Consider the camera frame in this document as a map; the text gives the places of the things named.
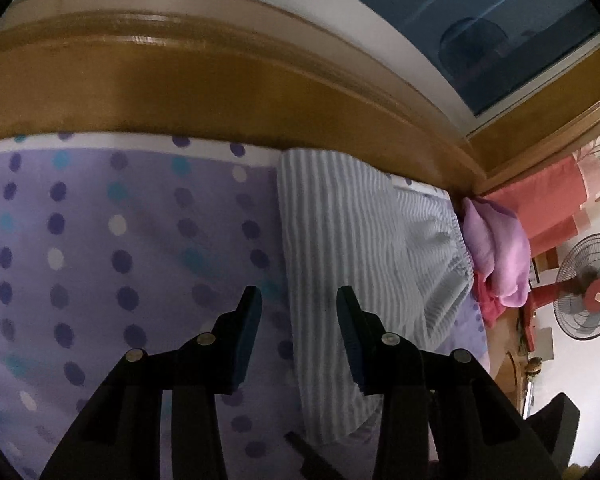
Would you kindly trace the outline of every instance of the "wooden bed frame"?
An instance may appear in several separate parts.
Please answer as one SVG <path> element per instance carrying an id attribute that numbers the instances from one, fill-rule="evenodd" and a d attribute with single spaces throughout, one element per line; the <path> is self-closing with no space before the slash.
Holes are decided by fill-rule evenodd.
<path id="1" fill-rule="evenodd" d="M 599 135 L 599 69 L 600 49 L 469 141 L 380 62 L 255 0 L 22 0 L 0 20 L 0 138 L 106 130 L 325 148 L 465 196 Z"/>

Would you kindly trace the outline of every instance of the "window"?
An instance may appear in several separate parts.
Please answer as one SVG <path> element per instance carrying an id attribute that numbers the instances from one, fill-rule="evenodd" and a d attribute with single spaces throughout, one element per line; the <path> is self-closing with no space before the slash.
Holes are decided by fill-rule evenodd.
<path id="1" fill-rule="evenodd" d="M 600 33 L 588 0 L 359 1 L 424 54 L 474 116 Z"/>

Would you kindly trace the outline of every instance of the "pink blanket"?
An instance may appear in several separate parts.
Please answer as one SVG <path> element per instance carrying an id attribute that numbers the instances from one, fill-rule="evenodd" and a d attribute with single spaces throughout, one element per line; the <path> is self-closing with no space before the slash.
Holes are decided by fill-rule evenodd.
<path id="1" fill-rule="evenodd" d="M 503 306 L 523 306 L 531 248 L 522 224 L 513 211 L 490 200 L 465 198 L 463 205 L 462 235 L 480 279 Z M 483 313 L 485 320 L 494 315 L 499 314 Z"/>

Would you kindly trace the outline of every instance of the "purple bedsheet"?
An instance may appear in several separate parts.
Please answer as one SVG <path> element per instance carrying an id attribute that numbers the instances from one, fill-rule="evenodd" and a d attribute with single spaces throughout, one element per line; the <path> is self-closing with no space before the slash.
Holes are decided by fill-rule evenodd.
<path id="1" fill-rule="evenodd" d="M 131 149 L 134 138 L 153 148 Z M 39 476 L 126 350 L 179 347 L 235 308 L 246 285 L 262 291 L 263 316 L 246 382 L 216 402 L 228 475 L 300 478 L 282 438 L 302 432 L 302 418 L 275 158 L 179 137 L 0 142 L 0 448 L 24 478 Z M 463 308 L 448 344 L 479 356 L 482 322 Z M 167 479 L 169 394 L 163 407 Z M 352 479 L 369 478 L 374 449 L 324 453 Z"/>

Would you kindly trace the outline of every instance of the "pink cloth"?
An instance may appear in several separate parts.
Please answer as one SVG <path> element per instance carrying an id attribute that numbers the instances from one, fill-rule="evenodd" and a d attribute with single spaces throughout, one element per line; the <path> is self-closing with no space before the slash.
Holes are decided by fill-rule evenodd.
<path id="1" fill-rule="evenodd" d="M 490 200 L 465 198 L 462 236 L 474 267 L 503 306 L 520 307 L 529 293 L 531 248 L 516 214 Z"/>
<path id="2" fill-rule="evenodd" d="M 500 303 L 490 290 L 490 283 L 477 270 L 474 272 L 474 286 L 471 289 L 475 300 L 480 306 L 484 324 L 489 328 L 496 325 L 496 320 L 502 316 L 507 307 Z"/>

